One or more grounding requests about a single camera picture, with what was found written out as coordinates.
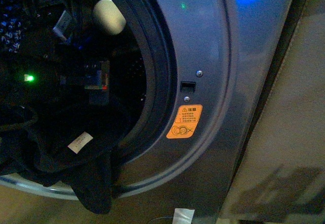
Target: laundry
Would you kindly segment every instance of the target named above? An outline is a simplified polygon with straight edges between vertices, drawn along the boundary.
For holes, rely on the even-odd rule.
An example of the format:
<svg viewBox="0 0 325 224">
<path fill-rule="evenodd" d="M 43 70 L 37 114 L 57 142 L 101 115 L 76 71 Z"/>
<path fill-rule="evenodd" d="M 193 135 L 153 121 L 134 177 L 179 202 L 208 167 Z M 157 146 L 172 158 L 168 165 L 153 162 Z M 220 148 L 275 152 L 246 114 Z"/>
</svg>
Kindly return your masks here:
<svg viewBox="0 0 325 224">
<path fill-rule="evenodd" d="M 108 213 L 110 154 L 127 133 L 129 118 L 118 105 L 106 109 L 66 110 L 49 118 L 40 116 L 33 125 L 24 126 L 33 119 L 27 107 L 1 106 L 0 175 L 17 172 L 44 186 L 62 181 L 72 187 L 88 210 Z M 4 125 L 8 123 L 22 126 L 7 131 Z M 68 145 L 81 131 L 90 132 L 94 139 L 75 154 Z"/>
</svg>

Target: orange warning sticker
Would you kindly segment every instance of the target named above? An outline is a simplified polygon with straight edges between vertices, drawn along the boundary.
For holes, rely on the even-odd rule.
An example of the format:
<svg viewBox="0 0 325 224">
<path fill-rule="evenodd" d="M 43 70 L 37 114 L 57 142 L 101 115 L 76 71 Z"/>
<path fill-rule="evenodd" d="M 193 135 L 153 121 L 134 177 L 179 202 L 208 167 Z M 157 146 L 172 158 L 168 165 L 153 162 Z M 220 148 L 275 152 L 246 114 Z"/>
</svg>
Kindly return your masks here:
<svg viewBox="0 0 325 224">
<path fill-rule="evenodd" d="M 180 106 L 167 138 L 186 139 L 191 137 L 199 123 L 202 108 L 202 105 Z"/>
</svg>

